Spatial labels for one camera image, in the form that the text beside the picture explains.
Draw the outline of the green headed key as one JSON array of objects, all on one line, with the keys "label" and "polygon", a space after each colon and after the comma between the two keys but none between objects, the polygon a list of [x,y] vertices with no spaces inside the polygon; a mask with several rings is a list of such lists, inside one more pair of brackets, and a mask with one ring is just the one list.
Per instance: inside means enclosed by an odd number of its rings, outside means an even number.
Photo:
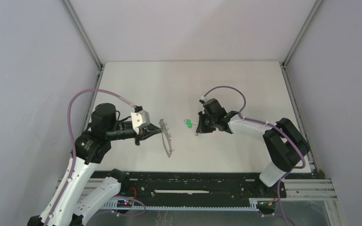
[{"label": "green headed key", "polygon": [[197,123],[192,122],[190,119],[185,119],[184,123],[187,125],[188,128],[192,128],[193,126],[197,125]]}]

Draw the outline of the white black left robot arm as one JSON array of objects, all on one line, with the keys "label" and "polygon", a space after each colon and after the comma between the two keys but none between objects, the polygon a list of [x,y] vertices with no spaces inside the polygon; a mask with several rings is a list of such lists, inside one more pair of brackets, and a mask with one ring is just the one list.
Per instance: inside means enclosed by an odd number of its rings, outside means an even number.
[{"label": "white black left robot arm", "polygon": [[75,151],[65,178],[46,209],[30,217],[29,226],[84,226],[110,198],[129,193],[128,174],[113,169],[98,188],[80,199],[87,182],[111,149],[112,141],[134,139],[135,145],[140,145],[142,140],[162,132],[150,122],[141,106],[135,107],[135,111],[122,120],[119,115],[111,103],[96,106],[87,129],[74,142]]}]

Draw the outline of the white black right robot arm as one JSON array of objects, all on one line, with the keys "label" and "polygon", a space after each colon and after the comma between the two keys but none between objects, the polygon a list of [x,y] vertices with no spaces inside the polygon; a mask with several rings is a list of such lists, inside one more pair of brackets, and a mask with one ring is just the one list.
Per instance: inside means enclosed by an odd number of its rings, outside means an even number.
[{"label": "white black right robot arm", "polygon": [[305,165],[304,158],[310,147],[290,119],[281,118],[275,123],[245,119],[237,111],[227,112],[215,98],[201,99],[200,103],[204,109],[198,113],[197,134],[218,130],[265,143],[271,162],[260,173],[255,184],[258,195],[269,196],[274,191],[274,185],[297,168],[299,162]]}]

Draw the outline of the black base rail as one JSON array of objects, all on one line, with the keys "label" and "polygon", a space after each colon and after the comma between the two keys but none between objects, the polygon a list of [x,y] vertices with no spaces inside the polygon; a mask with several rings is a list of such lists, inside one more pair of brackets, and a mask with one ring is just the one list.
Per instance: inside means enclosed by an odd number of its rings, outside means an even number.
[{"label": "black base rail", "polygon": [[128,172],[120,196],[145,205],[242,207],[249,201],[277,201],[287,196],[284,184],[259,185],[258,173]]}]

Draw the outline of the aluminium frame post left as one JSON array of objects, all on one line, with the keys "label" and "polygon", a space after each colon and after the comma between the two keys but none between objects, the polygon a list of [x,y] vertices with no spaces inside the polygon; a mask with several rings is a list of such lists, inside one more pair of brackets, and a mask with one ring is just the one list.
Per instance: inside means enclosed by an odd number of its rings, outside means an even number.
[{"label": "aluminium frame post left", "polygon": [[103,68],[103,63],[100,60],[79,16],[77,15],[77,12],[72,4],[72,2],[70,0],[61,0],[60,1],[61,4],[63,5],[66,13],[69,16],[70,21],[72,22],[75,30],[77,31],[78,35],[80,36],[81,41],[83,42],[83,44],[85,45],[88,53],[90,54],[90,56],[92,57],[95,65],[97,66],[97,68],[99,70],[102,70]]}]

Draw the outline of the aluminium frame post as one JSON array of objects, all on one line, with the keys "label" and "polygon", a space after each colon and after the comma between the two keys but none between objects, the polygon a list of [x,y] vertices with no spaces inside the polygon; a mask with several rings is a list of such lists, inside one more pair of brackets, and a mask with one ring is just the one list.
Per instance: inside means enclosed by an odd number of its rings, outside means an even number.
[{"label": "aluminium frame post", "polygon": [[304,23],[297,34],[294,42],[292,43],[289,51],[287,52],[287,55],[285,56],[284,60],[282,61],[281,65],[283,66],[283,68],[287,68],[287,66],[289,65],[290,61],[292,60],[295,52],[297,51],[297,49],[299,47],[301,41],[303,40],[305,34],[309,30],[311,24],[313,23],[313,20],[317,16],[317,14],[320,11],[324,2],[325,2],[325,0],[316,0],[314,2],[308,16],[304,20]]},{"label": "aluminium frame post", "polygon": [[66,13],[69,16],[70,21],[72,22],[75,30],[77,31],[78,35],[80,36],[81,41],[83,42],[83,44],[85,45],[88,53],[90,54],[90,56],[92,57],[95,65],[97,66],[97,68],[99,70],[102,70],[103,68],[103,63],[100,60],[79,16],[77,15],[77,12],[72,4],[72,2],[70,0],[61,0],[60,1],[61,4],[63,5]]}]

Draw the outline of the aluminium frame post right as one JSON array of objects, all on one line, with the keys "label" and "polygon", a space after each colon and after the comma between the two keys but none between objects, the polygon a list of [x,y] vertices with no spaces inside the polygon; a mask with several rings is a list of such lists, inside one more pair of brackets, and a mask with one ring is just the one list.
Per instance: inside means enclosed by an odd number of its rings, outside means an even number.
[{"label": "aluminium frame post right", "polygon": [[317,16],[317,14],[320,11],[324,2],[325,2],[325,0],[316,0],[314,2],[308,16],[304,20],[304,23],[297,34],[294,42],[292,43],[289,51],[287,52],[287,55],[285,56],[284,60],[282,61],[281,65],[283,66],[283,68],[287,68],[287,66],[289,65],[290,61],[292,60],[295,52],[297,51],[297,49],[299,47],[301,41],[303,40],[305,34],[309,30],[311,24],[313,23],[313,20]]}]

